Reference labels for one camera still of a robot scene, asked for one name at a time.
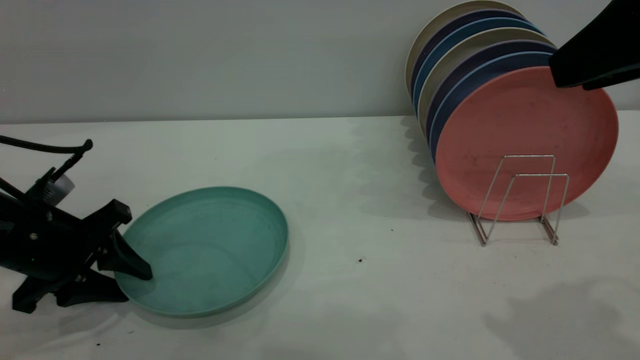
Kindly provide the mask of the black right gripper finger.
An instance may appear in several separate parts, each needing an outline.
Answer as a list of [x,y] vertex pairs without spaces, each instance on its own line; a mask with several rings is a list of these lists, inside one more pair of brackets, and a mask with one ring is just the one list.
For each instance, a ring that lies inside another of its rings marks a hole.
[[631,82],[639,78],[640,66],[636,65],[590,79],[582,84],[582,88],[586,91],[594,91],[596,89]]
[[640,2],[612,0],[549,59],[557,88],[582,87],[598,76],[640,66]]

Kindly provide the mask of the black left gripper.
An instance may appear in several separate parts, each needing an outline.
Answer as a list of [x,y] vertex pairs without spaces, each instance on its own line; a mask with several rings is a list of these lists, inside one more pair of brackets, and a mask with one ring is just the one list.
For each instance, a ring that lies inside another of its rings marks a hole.
[[80,219],[46,203],[30,206],[2,196],[1,266],[26,276],[12,294],[12,309],[33,313],[48,294],[63,308],[127,302],[117,281],[92,267],[97,262],[99,271],[153,278],[151,265],[118,230],[131,219],[118,200]]

